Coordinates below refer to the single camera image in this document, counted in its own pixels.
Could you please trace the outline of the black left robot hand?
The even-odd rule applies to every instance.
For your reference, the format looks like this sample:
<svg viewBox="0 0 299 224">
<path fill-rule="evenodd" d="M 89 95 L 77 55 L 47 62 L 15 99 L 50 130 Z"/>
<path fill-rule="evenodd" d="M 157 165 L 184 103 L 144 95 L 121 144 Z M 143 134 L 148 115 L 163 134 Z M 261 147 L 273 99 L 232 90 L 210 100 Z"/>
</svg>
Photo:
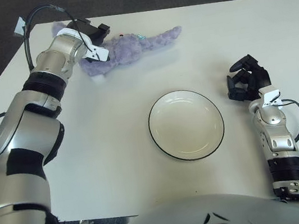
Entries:
<svg viewBox="0 0 299 224">
<path fill-rule="evenodd" d="M 110 27 L 105 24 L 100 24 L 95 27 L 90 24 L 87 19 L 77 19 L 74 22 L 64 24 L 63 22 L 54 22 L 52 25 L 52 35 L 57 36 L 64 28 L 76 30 L 76 34 L 81 34 L 82 42 L 88 45 L 87 52 L 82 57 L 88 62 L 106 62 L 110 59 L 109 49 L 103 47 L 105 37 L 110 33 Z"/>
</svg>

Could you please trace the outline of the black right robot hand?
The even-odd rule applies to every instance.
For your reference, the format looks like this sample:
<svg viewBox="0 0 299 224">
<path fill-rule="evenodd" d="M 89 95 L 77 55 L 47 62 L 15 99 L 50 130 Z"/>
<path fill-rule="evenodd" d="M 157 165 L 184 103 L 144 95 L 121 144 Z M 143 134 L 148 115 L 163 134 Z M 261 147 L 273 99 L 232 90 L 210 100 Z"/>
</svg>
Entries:
<svg viewBox="0 0 299 224">
<path fill-rule="evenodd" d="M 249 110 L 254 114 L 265 107 L 282 108 L 280 91 L 271 84 L 268 72 L 247 54 L 230 67 L 233 77 L 227 76 L 228 97 L 231 100 L 250 101 Z"/>
</svg>

